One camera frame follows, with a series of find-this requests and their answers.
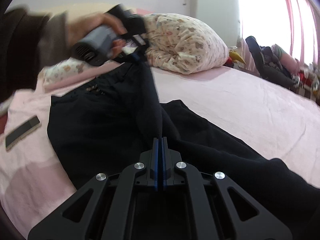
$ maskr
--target yellow object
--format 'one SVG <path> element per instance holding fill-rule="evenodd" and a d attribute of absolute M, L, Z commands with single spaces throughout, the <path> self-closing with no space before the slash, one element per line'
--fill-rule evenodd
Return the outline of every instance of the yellow object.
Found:
<path fill-rule="evenodd" d="M 237 60 L 237 61 L 245 64 L 245 61 L 243 60 L 243 58 L 237 52 L 229 50 L 229 57 L 231 57 L 232 61 L 236 61 Z"/>

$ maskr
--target silver bolt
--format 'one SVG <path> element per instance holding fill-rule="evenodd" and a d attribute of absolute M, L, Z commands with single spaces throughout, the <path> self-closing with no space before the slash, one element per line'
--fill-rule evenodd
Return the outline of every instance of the silver bolt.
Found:
<path fill-rule="evenodd" d="M 96 179 L 97 180 L 105 180 L 107 178 L 107 176 L 106 176 L 106 174 L 104 174 L 104 173 L 99 173 L 99 174 L 97 174 L 97 176 L 96 176 Z"/>
<path fill-rule="evenodd" d="M 221 171 L 218 171 L 214 174 L 214 176 L 217 178 L 217 179 L 224 179 L 226 176 L 223 172 Z"/>
<path fill-rule="evenodd" d="M 144 168 L 144 164 L 143 164 L 143 163 L 136 163 L 136 164 L 134 165 L 134 167 L 135 167 L 137 170 L 141 170 L 141 169 Z"/>
<path fill-rule="evenodd" d="M 184 163 L 184 162 L 178 162 L 178 163 L 176 164 L 176 166 L 177 166 L 179 169 L 184 169 L 184 168 L 187 166 L 187 164 Z"/>

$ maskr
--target pink blanket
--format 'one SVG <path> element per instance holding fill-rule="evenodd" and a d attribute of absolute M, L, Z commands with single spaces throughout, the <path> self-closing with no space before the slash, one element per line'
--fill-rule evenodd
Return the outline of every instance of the pink blanket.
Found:
<path fill-rule="evenodd" d="M 320 187 L 320 108 L 314 102 L 227 67 L 185 76 L 152 70 L 161 102 L 181 99 L 265 158 L 281 158 L 291 170 Z M 79 85 L 47 94 L 40 85 L 36 92 L 21 90 L 9 108 L 5 134 L 35 114 L 42 123 L 10 152 L 0 137 L 0 200 L 25 237 L 75 192 L 46 128 L 51 94 L 61 96 Z"/>

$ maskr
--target clothing pile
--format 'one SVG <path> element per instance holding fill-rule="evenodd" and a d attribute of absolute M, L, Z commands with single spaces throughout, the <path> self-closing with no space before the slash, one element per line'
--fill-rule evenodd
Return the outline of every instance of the clothing pile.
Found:
<path fill-rule="evenodd" d="M 261 47 L 253 36 L 249 36 L 245 41 L 263 79 L 288 89 L 299 85 L 300 80 L 296 75 L 298 73 L 297 62 L 294 61 L 294 66 L 282 64 L 280 58 L 286 53 L 282 52 L 279 46 L 274 47 L 273 50 L 271 47 Z"/>
<path fill-rule="evenodd" d="M 47 132 L 77 189 L 98 173 L 121 172 L 152 148 L 153 138 L 167 137 L 169 148 L 199 171 L 226 173 L 281 220 L 294 239 L 319 237 L 320 189 L 182 101 L 160 104 L 146 65 L 124 63 L 61 98 L 52 96 Z"/>

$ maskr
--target handheld device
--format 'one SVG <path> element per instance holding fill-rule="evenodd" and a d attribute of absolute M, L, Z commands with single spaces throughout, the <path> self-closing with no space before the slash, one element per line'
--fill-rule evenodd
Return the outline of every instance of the handheld device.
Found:
<path fill-rule="evenodd" d="M 142 17 L 137 14 L 131 14 L 130 10 L 123 10 L 120 4 L 113 7 L 108 13 L 119 18 L 128 32 L 119 36 L 109 26 L 101 25 L 71 48 L 71 56 L 92 66 L 101 66 L 111 59 L 113 41 L 124 39 L 133 41 L 136 44 L 135 55 L 139 51 L 139 58 L 143 59 L 145 51 L 149 47 L 149 42 L 147 38 L 142 38 L 141 36 L 145 34 L 146 37 L 147 32 Z M 113 60 L 119 63 L 138 60 L 135 56 L 132 56 L 123 52 Z"/>
<path fill-rule="evenodd" d="M 41 123 L 37 116 L 34 116 L 24 122 L 22 125 L 14 129 L 5 137 L 5 148 L 9 151 L 16 143 L 25 138 L 28 134 L 32 133 Z"/>

